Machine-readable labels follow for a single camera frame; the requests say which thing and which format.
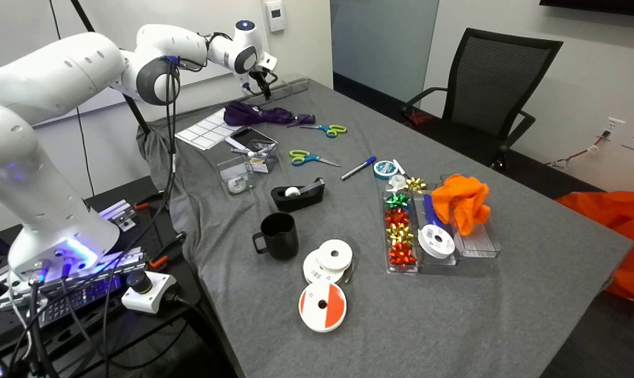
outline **tape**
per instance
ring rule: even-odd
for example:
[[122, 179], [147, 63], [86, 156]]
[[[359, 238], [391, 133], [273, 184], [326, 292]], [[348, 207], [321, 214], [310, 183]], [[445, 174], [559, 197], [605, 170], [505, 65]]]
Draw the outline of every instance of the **tape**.
[[299, 312], [303, 322], [317, 333], [340, 328], [346, 315], [342, 288], [329, 280], [313, 280], [299, 296]]
[[438, 260], [455, 251], [455, 242], [452, 238], [452, 234], [436, 225], [422, 226], [417, 233], [417, 242], [429, 255]]
[[342, 238], [328, 238], [317, 249], [319, 266], [342, 273], [353, 265], [353, 247]]
[[287, 188], [284, 188], [284, 195], [285, 197], [301, 195], [301, 188], [299, 186], [287, 186]]
[[398, 165], [392, 160], [380, 160], [373, 163], [373, 174], [388, 180], [391, 175], [398, 174]]
[[246, 175], [233, 175], [227, 180], [227, 186], [232, 192], [242, 192], [248, 188], [248, 179]]
[[395, 174], [387, 180], [387, 191], [403, 191], [405, 188], [408, 179], [401, 174]]
[[340, 280], [342, 279], [342, 271], [328, 271], [319, 266], [319, 249], [313, 249], [305, 260], [303, 260], [303, 276], [307, 282], [313, 280]]

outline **orange fabric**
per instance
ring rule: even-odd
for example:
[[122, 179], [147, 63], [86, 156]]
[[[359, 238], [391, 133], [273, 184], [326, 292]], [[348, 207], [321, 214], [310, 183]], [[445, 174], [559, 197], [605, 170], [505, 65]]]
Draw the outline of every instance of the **orange fabric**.
[[471, 234], [488, 223], [491, 207], [486, 203], [490, 186], [475, 175], [449, 175], [431, 192], [436, 216], [452, 223], [460, 234]]
[[[633, 191], [569, 192], [569, 195], [561, 197], [559, 202], [634, 242], [634, 192]], [[613, 280], [606, 289], [622, 297], [634, 300], [634, 247], [618, 266]]]

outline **small cup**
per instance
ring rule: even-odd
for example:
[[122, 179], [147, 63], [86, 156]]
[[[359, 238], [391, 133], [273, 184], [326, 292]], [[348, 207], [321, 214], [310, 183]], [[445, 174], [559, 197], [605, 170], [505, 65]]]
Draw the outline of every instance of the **small cup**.
[[253, 236], [255, 249], [258, 253], [269, 251], [277, 260], [287, 260], [299, 251], [297, 223], [285, 212], [269, 214], [260, 223], [260, 233]]

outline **gray table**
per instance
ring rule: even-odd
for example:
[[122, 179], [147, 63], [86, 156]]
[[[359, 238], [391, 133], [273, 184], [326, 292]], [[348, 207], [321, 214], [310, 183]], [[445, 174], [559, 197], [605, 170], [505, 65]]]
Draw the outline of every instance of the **gray table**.
[[[479, 175], [491, 186], [501, 253], [488, 274], [388, 274], [380, 180], [369, 170], [342, 183], [344, 167], [295, 167], [282, 156], [255, 191], [230, 195], [216, 170], [230, 149], [202, 152], [179, 143], [173, 223], [189, 234], [188, 257], [246, 375], [539, 375], [630, 247], [613, 230], [326, 85], [309, 81], [309, 89], [266, 107], [275, 104], [351, 129], [331, 140], [315, 129], [258, 125], [284, 155], [309, 147], [351, 167], [376, 152], [431, 183], [452, 171]], [[180, 116], [179, 127], [216, 108]], [[154, 129], [140, 144], [162, 186], [163, 124]], [[310, 333], [297, 312], [303, 257], [277, 263], [253, 245], [253, 233], [273, 212], [270, 188], [315, 175], [328, 191], [321, 203], [295, 212], [301, 253], [344, 236], [358, 257], [344, 285], [348, 315], [331, 333]]]

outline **marker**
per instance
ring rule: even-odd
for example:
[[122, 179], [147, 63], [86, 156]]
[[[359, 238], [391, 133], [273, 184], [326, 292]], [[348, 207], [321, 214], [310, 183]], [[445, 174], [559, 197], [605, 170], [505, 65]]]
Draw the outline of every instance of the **marker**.
[[364, 167], [376, 163], [376, 155], [369, 155], [364, 163], [355, 165], [353, 170], [348, 170], [346, 174], [342, 174], [340, 179], [346, 180], [351, 175], [355, 175], [358, 171], [361, 171]]

